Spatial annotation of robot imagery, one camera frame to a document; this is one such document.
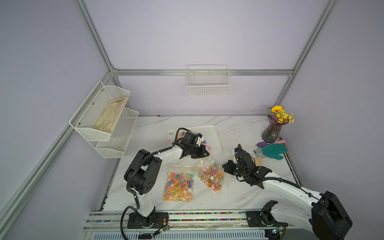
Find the green rubber glove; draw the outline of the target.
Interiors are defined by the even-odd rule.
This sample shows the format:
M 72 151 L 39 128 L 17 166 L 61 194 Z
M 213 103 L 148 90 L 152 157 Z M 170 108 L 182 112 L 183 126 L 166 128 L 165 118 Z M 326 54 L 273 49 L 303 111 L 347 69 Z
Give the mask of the green rubber glove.
M 271 158 L 275 160 L 282 160 L 283 154 L 288 151 L 287 147 L 283 144 L 268 144 L 262 148 L 254 150 L 254 153 L 261 159 Z

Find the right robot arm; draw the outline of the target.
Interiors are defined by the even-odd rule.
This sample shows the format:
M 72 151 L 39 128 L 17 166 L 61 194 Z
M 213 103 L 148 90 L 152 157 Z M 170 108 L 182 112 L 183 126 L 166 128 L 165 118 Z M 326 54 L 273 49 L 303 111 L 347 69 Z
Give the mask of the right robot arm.
M 270 200 L 254 217 L 248 211 L 249 227 L 280 227 L 288 225 L 307 230 L 320 240 L 343 240 L 353 222 L 338 197 L 326 191 L 319 193 L 285 180 L 271 169 L 258 166 L 242 146 L 234 149 L 234 159 L 223 164 L 224 172 L 237 177 L 240 182 L 273 192 L 292 203 Z

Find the white plastic tray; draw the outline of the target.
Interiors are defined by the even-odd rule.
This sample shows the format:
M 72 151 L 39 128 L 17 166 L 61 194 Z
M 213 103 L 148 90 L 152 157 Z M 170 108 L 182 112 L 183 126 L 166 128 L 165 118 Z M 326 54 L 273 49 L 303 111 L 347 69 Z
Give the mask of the white plastic tray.
M 216 126 L 214 125 L 202 125 L 193 127 L 184 127 L 195 134 L 202 134 L 204 137 L 201 144 L 206 146 L 210 155 L 219 155 L 223 152 L 221 141 Z M 168 143 L 174 142 L 177 128 L 167 130 Z M 178 133 L 178 139 L 185 135 L 186 130 L 180 130 Z

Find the small ziploc bag of candies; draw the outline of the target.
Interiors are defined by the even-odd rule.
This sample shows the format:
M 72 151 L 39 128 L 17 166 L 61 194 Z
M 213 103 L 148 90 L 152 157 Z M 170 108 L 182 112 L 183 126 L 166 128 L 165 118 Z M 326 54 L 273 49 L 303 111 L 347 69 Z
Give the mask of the small ziploc bag of candies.
M 254 153 L 255 155 L 257 156 L 256 157 L 256 160 L 255 160 L 255 163 L 257 166 L 263 166 L 263 158 L 264 158 L 264 155 L 262 153 L 262 149 L 259 148 L 259 149 L 256 149 L 254 150 Z

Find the poured candies pile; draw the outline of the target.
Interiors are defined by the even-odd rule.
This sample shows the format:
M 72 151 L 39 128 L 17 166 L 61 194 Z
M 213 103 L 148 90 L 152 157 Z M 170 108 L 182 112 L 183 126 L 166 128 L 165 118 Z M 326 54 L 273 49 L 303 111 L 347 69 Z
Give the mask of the poured candies pile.
M 170 145 L 175 140 L 176 131 L 177 129 L 170 129 L 167 131 L 167 139 Z M 202 145 L 205 145 L 209 152 L 213 151 L 212 148 L 218 149 L 219 151 L 221 151 L 221 145 L 220 145 L 218 135 L 212 131 L 205 131 L 205 133 L 207 135 L 203 135 L 205 138 L 205 142 Z

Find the lower white mesh shelf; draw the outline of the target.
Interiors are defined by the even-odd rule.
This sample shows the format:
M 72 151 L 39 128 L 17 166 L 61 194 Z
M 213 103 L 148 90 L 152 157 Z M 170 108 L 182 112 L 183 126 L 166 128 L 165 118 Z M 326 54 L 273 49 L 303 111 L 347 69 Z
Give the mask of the lower white mesh shelf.
M 107 142 L 98 142 L 96 151 L 104 159 L 122 158 L 131 139 L 139 112 L 124 108 Z

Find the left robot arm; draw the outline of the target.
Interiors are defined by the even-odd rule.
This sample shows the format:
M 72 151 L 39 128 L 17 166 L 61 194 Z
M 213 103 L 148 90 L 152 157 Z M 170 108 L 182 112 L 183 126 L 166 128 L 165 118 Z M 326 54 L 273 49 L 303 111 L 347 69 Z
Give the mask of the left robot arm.
M 202 159 L 210 155 L 202 134 L 193 133 L 186 128 L 177 129 L 178 132 L 181 130 L 185 134 L 181 138 L 175 137 L 169 147 L 152 153 L 139 150 L 124 174 L 126 190 L 133 194 L 137 205 L 135 212 L 140 217 L 148 218 L 155 212 L 151 189 L 156 183 L 163 160 L 172 161 L 184 157 Z

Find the upper white mesh shelf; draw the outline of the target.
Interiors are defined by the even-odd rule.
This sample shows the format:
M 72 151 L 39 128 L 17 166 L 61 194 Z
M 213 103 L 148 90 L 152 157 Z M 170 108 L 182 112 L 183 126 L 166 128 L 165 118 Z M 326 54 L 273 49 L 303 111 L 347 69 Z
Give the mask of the upper white mesh shelf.
M 130 93 L 120 87 L 98 82 L 70 119 L 70 126 L 88 142 L 109 141 Z

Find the dark glass vase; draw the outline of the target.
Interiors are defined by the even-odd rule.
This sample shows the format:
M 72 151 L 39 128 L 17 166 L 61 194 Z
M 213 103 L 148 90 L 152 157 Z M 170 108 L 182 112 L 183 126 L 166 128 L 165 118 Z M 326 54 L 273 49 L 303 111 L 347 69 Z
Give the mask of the dark glass vase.
M 262 140 L 267 143 L 273 143 L 277 140 L 284 124 L 272 121 L 270 125 L 263 131 Z

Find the large ziploc bag of candies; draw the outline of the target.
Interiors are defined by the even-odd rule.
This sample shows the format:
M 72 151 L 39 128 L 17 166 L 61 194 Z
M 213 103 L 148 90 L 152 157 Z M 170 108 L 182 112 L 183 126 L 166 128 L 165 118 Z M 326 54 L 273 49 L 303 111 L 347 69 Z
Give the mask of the large ziploc bag of candies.
M 194 201 L 194 173 L 191 166 L 167 166 L 163 200 L 174 202 Z

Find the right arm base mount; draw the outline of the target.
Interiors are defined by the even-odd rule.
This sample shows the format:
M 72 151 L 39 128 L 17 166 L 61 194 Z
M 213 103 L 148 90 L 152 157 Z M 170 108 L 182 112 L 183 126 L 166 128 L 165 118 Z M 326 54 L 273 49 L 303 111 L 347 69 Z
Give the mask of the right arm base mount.
M 277 201 L 267 202 L 261 210 L 247 211 L 246 218 L 249 227 L 287 227 L 287 223 L 278 222 L 272 216 L 272 207 Z

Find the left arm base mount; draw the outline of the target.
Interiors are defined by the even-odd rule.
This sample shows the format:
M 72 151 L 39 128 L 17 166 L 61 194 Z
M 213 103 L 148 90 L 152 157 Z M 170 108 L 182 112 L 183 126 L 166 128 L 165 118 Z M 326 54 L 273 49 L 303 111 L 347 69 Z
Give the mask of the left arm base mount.
M 139 213 L 130 213 L 126 227 L 128 229 L 160 229 L 169 221 L 169 213 L 153 211 L 148 217 Z

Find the yellow flower bouquet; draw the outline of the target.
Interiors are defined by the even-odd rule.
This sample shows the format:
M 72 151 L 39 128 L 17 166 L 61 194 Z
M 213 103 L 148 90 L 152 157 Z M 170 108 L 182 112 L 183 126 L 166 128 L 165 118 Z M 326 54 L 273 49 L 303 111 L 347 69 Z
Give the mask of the yellow flower bouquet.
M 287 113 L 285 108 L 279 105 L 269 108 L 269 117 L 273 122 L 281 125 L 295 122 L 294 114 Z

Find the purple pink object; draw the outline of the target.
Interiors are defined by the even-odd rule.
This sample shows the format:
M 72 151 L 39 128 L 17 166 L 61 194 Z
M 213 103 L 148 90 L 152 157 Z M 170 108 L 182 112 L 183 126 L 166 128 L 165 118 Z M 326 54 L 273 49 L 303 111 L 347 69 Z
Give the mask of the purple pink object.
M 259 142 L 257 143 L 257 146 L 259 148 L 263 148 L 267 145 L 270 145 L 270 144 L 285 144 L 286 143 L 286 140 L 280 140 L 280 141 L 276 141 L 276 142 L 273 142 L 273 143 L 267 143 L 267 142 Z

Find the beige cloth glove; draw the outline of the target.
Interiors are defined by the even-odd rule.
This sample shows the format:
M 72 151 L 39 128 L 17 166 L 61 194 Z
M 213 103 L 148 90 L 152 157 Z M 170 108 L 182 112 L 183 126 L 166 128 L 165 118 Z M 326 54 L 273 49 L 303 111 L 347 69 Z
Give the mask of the beige cloth glove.
M 111 134 L 128 97 L 112 99 L 104 108 L 102 115 L 94 125 L 94 129 Z

